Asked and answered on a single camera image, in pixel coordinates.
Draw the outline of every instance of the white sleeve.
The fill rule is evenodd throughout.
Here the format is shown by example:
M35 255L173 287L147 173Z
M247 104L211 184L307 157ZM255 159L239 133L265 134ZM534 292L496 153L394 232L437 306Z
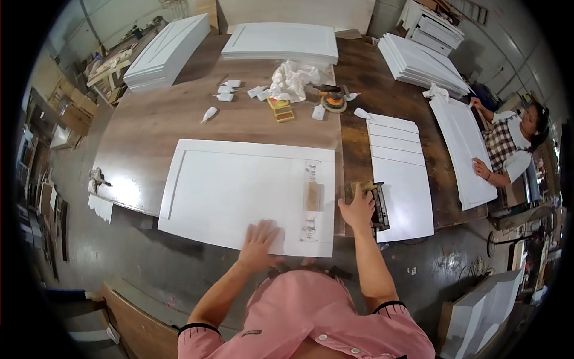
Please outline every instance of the white sleeve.
M531 159L532 156L529 152L516 151L512 156L504 161L504 170L508 172L510 183L516 181L516 179L522 175L530 165Z
M514 116L514 115L516 115L516 113L512 112L512 111L504 111L502 113L495 113L494 116L492 117L492 122L495 123L495 122L498 122L504 118L509 118L509 117Z

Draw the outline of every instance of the hand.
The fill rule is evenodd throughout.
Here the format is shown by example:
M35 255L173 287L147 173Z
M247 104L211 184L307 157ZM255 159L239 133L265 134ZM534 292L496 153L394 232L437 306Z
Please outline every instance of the hand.
M271 221L261 220L257 227L249 225L237 264L251 274L282 262L283 257L269 256L269 247L278 233L279 228L274 227Z
M478 97L471 97L470 103L477 109L481 109L483 107L482 102L480 101L480 99Z
M474 169L474 173L484 178L485 180L488 180L490 178L490 174L492 173L488 167L486 167L484 162L477 159L476 157L472 159L472 169Z
M371 191L368 191L367 196L363 198L360 184L357 184L353 202L345 204L345 201L339 198L339 208L343 219L353 228L353 231L371 231L371 217L375 211L375 201Z

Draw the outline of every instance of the black sleeve trim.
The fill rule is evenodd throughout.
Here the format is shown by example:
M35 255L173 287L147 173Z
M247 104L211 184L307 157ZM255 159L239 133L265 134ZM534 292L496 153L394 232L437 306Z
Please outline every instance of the black sleeve trim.
M406 308L405 303L401 302L400 300L390 300L390 301L385 302L385 303L381 304L380 306L378 306L377 309L375 309L375 311L373 312L373 314L376 314L379 310L381 310L387 306L392 306L393 304L400 304Z
M219 332L219 330L217 330L216 328L212 327L212 326L209 325L209 324L205 324L205 323L190 323L190 324L184 325L184 326L180 329L179 333L177 333L177 337L179 338L180 334L183 333L184 330L189 329L189 328L196 328L196 327L211 329L211 330L213 330L214 332L216 332L217 334L219 334L219 335L221 336L221 333Z

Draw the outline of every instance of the orange sander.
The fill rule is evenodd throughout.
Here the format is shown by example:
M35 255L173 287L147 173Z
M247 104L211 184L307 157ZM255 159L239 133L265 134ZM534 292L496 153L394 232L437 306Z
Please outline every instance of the orange sander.
M349 94L347 86L343 85L343 88L339 86L332 85L318 85L313 86L319 90L319 96L321 96L321 105L329 112L341 113L347 109L347 101L345 101L344 96Z

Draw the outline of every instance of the shirt logo label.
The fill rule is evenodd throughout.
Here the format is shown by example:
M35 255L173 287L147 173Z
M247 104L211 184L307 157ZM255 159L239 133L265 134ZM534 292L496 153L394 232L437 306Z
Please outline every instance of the shirt logo label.
M243 338L246 335L259 335L261 334L262 330L250 330L250 331L246 331L245 333L243 333L243 335L241 335L241 337Z

